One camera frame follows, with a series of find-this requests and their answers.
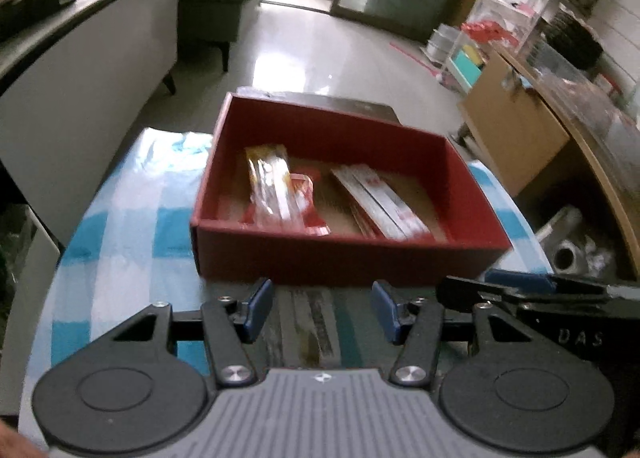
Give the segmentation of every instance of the blue and white tablecloth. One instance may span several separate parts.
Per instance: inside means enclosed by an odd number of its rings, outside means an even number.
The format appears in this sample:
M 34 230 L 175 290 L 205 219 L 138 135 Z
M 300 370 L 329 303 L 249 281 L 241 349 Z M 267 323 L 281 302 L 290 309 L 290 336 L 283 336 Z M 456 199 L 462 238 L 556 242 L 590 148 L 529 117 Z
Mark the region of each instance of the blue and white tablecloth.
M 31 393 L 52 365 L 150 302 L 197 310 L 220 294 L 196 272 L 188 229 L 210 146 L 210 134 L 147 129 L 101 187 L 60 261 L 38 324 L 20 409 L 19 429 L 28 438 L 44 444 Z M 533 232 L 494 175 L 480 162 L 469 167 L 513 244 L 496 266 L 550 272 Z M 358 327 L 352 325 L 360 321 L 348 319 L 342 307 L 327 315 L 338 325 L 338 345 L 357 344 Z M 206 372 L 201 343 L 181 343 L 178 356 Z

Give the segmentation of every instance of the open cardboard box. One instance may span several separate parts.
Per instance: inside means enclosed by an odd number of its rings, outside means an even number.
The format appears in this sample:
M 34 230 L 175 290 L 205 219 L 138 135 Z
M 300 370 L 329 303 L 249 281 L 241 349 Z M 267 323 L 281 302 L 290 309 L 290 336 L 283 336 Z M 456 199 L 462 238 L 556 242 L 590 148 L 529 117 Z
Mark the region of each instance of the open cardboard box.
M 244 148 L 283 144 L 292 172 L 312 168 L 314 202 L 332 233 L 274 232 L 240 223 L 250 202 Z M 433 239 L 366 238 L 332 167 L 367 164 L 430 228 Z M 435 285 L 474 278 L 511 244 L 455 148 L 442 136 L 297 104 L 226 96 L 200 184 L 191 241 L 206 279 L 280 284 Z

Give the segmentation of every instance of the gray ribbed plate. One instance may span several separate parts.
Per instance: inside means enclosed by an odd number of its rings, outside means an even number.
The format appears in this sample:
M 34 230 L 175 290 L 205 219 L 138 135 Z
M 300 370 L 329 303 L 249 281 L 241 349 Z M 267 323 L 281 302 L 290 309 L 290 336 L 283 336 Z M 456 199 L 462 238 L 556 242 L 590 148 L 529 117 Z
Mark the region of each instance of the gray ribbed plate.
M 68 456 L 60 451 L 50 456 Z M 157 458 L 490 458 L 453 429 L 422 390 L 377 370 L 271 370 L 225 390 L 199 426 Z M 575 458 L 602 458 L 594 448 Z

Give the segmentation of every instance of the red package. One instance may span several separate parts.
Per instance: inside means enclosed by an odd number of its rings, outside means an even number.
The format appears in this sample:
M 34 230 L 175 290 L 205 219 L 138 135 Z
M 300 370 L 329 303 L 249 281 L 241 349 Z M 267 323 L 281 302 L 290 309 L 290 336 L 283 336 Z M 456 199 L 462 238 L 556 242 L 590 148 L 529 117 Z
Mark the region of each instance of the red package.
M 505 39 L 514 46 L 518 45 L 518 40 L 495 21 L 467 22 L 463 23 L 460 29 L 478 43 L 488 43 L 489 41 Z
M 326 222 L 320 217 L 314 206 L 314 183 L 306 174 L 291 173 L 291 184 L 302 219 L 305 223 L 305 233 L 315 236 L 325 236 L 331 231 Z M 242 215 L 241 223 L 254 224 L 255 203 L 252 201 Z

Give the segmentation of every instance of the white tiled wall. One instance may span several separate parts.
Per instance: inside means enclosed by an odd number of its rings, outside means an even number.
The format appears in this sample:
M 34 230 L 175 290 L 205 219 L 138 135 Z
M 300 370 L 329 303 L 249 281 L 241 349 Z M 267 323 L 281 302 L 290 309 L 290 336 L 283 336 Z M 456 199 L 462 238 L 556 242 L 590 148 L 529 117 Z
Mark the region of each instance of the white tiled wall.
M 605 51 L 603 70 L 628 94 L 640 80 L 640 0 L 600 0 L 589 24 Z

